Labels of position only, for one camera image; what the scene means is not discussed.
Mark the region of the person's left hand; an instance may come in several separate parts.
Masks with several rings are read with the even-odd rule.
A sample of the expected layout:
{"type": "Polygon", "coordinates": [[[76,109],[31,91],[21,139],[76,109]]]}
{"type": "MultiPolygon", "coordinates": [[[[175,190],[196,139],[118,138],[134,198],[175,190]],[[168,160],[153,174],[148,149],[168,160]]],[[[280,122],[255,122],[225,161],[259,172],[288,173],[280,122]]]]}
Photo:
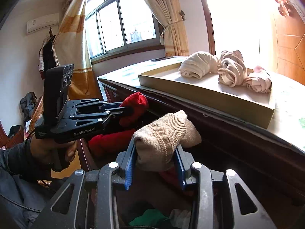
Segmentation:
{"type": "Polygon", "coordinates": [[[44,164],[54,162],[53,152],[63,148],[64,158],[66,162],[72,162],[75,158],[76,142],[68,142],[65,144],[58,144],[53,139],[36,139],[35,136],[31,138],[30,151],[34,158],[40,160],[44,164]]]}

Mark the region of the person's dark sleeve forearm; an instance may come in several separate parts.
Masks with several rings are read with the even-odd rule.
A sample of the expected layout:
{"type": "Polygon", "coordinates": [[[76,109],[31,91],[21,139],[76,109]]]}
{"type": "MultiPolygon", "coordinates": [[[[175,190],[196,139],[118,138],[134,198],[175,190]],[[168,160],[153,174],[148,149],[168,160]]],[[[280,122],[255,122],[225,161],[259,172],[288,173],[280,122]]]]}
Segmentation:
{"type": "Polygon", "coordinates": [[[51,168],[31,153],[31,140],[1,150],[1,184],[15,185],[22,177],[26,181],[49,180],[51,168]]]}

